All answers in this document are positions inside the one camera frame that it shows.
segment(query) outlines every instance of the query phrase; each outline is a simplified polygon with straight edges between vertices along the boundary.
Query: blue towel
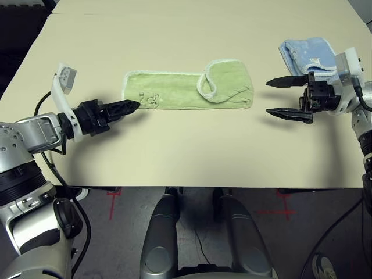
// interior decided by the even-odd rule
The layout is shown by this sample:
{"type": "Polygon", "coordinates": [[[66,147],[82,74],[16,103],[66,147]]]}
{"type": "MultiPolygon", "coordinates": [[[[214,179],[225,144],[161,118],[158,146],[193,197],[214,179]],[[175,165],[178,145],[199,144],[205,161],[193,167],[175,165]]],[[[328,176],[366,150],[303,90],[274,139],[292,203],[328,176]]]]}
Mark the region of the blue towel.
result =
{"type": "Polygon", "coordinates": [[[326,39],[285,40],[279,51],[293,76],[313,71],[316,80],[338,79],[335,52],[326,39]]]}

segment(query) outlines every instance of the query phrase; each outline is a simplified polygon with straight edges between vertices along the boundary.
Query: wire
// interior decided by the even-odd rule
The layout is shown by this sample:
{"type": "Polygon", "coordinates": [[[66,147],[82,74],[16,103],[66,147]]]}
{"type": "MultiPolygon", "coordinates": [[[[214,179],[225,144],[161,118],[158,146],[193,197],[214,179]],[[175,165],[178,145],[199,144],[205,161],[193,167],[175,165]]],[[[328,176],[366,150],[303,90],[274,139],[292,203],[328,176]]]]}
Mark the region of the wire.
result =
{"type": "Polygon", "coordinates": [[[363,107],[363,109],[368,110],[369,112],[372,112],[372,108],[366,104],[366,101],[363,99],[363,91],[359,83],[359,79],[356,76],[351,77],[351,82],[354,87],[354,91],[356,96],[358,97],[360,105],[363,107]]]}
{"type": "Polygon", "coordinates": [[[204,254],[202,241],[200,240],[200,237],[199,237],[198,232],[196,231],[196,228],[194,229],[194,231],[195,231],[196,237],[198,238],[199,245],[200,245],[200,250],[202,251],[202,254],[204,256],[204,259],[207,261],[208,264],[210,264],[210,261],[208,260],[207,256],[204,254]]]}
{"type": "Polygon", "coordinates": [[[348,217],[361,203],[363,202],[363,198],[360,198],[348,211],[346,211],[335,223],[333,223],[326,231],[325,233],[319,238],[317,243],[314,245],[313,249],[309,253],[309,256],[307,257],[305,264],[302,267],[300,279],[303,278],[305,275],[306,268],[308,264],[310,263],[311,258],[314,256],[316,251],[318,250],[320,244],[325,240],[325,238],[330,234],[330,232],[346,217],[348,217]]]}
{"type": "MultiPolygon", "coordinates": [[[[39,113],[39,110],[40,110],[40,107],[42,105],[42,103],[51,95],[51,92],[49,91],[48,93],[46,93],[41,99],[40,101],[37,103],[36,107],[35,107],[35,112],[34,112],[34,115],[38,115],[39,113]]],[[[58,150],[58,149],[51,149],[52,151],[54,152],[57,152],[59,154],[66,154],[66,147],[63,147],[63,143],[66,142],[66,137],[64,134],[62,134],[62,151],[58,150]]],[[[88,250],[88,247],[89,247],[89,244],[91,242],[91,236],[92,236],[92,228],[91,228],[91,223],[89,221],[89,218],[86,214],[86,212],[84,211],[83,207],[80,205],[79,201],[75,198],[75,196],[71,193],[70,191],[70,187],[69,185],[65,182],[65,180],[63,179],[63,177],[59,174],[56,166],[51,163],[49,161],[49,159],[47,158],[46,154],[44,152],[41,152],[41,156],[42,158],[44,159],[46,165],[48,166],[48,168],[51,170],[51,172],[53,173],[53,175],[58,179],[58,181],[61,183],[61,185],[64,187],[66,193],[67,193],[67,196],[70,200],[72,200],[76,206],[76,208],[79,210],[81,216],[83,217],[84,219],[84,222],[85,222],[85,226],[87,228],[87,237],[85,239],[85,243],[84,243],[84,246],[83,246],[83,250],[81,251],[79,257],[77,258],[74,266],[72,267],[72,270],[71,270],[71,273],[72,273],[72,277],[75,275],[80,263],[83,261],[84,259],[84,256],[85,254],[87,253],[87,250],[88,250]]]]}
{"type": "Polygon", "coordinates": [[[371,273],[372,273],[372,264],[368,260],[366,247],[364,246],[364,201],[362,202],[362,249],[363,249],[364,259],[366,260],[366,263],[367,263],[367,265],[370,268],[371,273]]]}
{"type": "Polygon", "coordinates": [[[41,156],[43,157],[44,161],[46,162],[46,164],[48,165],[49,169],[51,170],[51,172],[53,172],[54,176],[58,179],[58,181],[62,184],[62,186],[65,188],[65,191],[67,193],[67,196],[69,197],[69,199],[72,199],[72,201],[75,203],[77,209],[79,210],[79,212],[81,213],[83,219],[84,219],[84,222],[85,222],[85,226],[87,227],[87,237],[85,239],[85,243],[84,243],[84,247],[83,247],[83,250],[81,251],[79,257],[77,258],[73,268],[72,268],[72,276],[75,275],[80,263],[83,261],[84,259],[84,256],[85,254],[87,253],[87,250],[88,250],[88,247],[89,247],[89,244],[91,242],[91,236],[92,236],[92,228],[91,228],[91,223],[89,221],[89,218],[86,214],[86,212],[84,211],[83,207],[80,205],[79,201],[77,201],[77,199],[75,198],[75,196],[71,193],[70,191],[70,187],[68,186],[68,184],[65,182],[65,180],[62,178],[62,176],[59,174],[59,172],[57,171],[57,168],[54,164],[52,164],[47,156],[45,155],[44,152],[41,152],[41,156]]]}
{"type": "Polygon", "coordinates": [[[34,112],[34,116],[38,115],[39,114],[39,110],[40,110],[40,107],[42,105],[42,103],[44,103],[44,101],[51,95],[51,92],[49,91],[48,93],[46,93],[41,99],[40,101],[37,103],[36,107],[35,107],[35,112],[34,112]]]}

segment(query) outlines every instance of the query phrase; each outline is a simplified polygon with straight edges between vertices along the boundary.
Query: beige table surface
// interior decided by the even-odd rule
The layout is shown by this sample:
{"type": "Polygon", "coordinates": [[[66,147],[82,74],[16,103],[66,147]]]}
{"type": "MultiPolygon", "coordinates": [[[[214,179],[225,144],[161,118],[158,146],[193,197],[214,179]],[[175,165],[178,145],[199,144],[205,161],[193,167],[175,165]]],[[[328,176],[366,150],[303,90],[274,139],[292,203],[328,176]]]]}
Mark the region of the beige table surface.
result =
{"type": "MultiPolygon", "coordinates": [[[[32,115],[60,61],[77,69],[72,106],[118,101],[132,70],[196,72],[220,58],[246,64],[255,100],[250,109],[139,110],[108,133],[69,142],[65,157],[53,156],[68,183],[362,187],[363,155],[350,115],[319,113],[309,126],[265,111],[295,108],[303,92],[265,86],[288,74],[278,51],[287,38],[324,37],[337,53],[355,46],[372,79],[372,36],[346,0],[99,2],[59,2],[0,101],[1,121],[32,115]]],[[[48,111],[57,112],[51,99],[42,107],[48,111]]]]}

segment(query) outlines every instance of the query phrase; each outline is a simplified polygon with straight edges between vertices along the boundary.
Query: light green towel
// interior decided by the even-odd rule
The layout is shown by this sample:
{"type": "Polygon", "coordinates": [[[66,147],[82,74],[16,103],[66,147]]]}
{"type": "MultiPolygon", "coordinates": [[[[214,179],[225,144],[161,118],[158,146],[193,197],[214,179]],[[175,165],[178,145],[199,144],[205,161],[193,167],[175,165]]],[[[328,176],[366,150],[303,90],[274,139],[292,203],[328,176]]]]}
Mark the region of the light green towel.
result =
{"type": "Polygon", "coordinates": [[[140,102],[140,109],[249,108],[253,85],[241,61],[224,59],[211,62],[201,74],[130,72],[123,99],[140,102]]]}

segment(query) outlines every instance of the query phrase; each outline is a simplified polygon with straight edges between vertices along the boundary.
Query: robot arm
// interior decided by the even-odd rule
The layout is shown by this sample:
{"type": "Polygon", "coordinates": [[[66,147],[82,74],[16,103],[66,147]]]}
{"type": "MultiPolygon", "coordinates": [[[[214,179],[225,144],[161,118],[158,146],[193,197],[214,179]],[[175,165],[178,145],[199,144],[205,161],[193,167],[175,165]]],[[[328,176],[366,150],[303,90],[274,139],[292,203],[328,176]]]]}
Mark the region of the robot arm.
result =
{"type": "Polygon", "coordinates": [[[64,94],[76,71],[60,65],[51,95],[61,111],[36,115],[16,123],[0,123],[0,221],[19,257],[1,278],[71,278],[72,242],[83,222],[69,199],[56,199],[33,154],[66,153],[66,141],[108,131],[108,123],[134,112],[139,103],[98,100],[71,109],[64,94]]]}
{"type": "Polygon", "coordinates": [[[280,77],[268,81],[273,87],[286,88],[307,84],[299,98],[299,110],[292,108],[267,109],[273,116],[285,120],[313,123],[313,114],[327,111],[331,115],[352,114],[352,128],[364,154],[363,194],[366,208],[372,215],[372,81],[364,83],[363,69],[355,48],[335,56],[339,80],[328,84],[316,81],[314,73],[304,76],[280,77]]]}

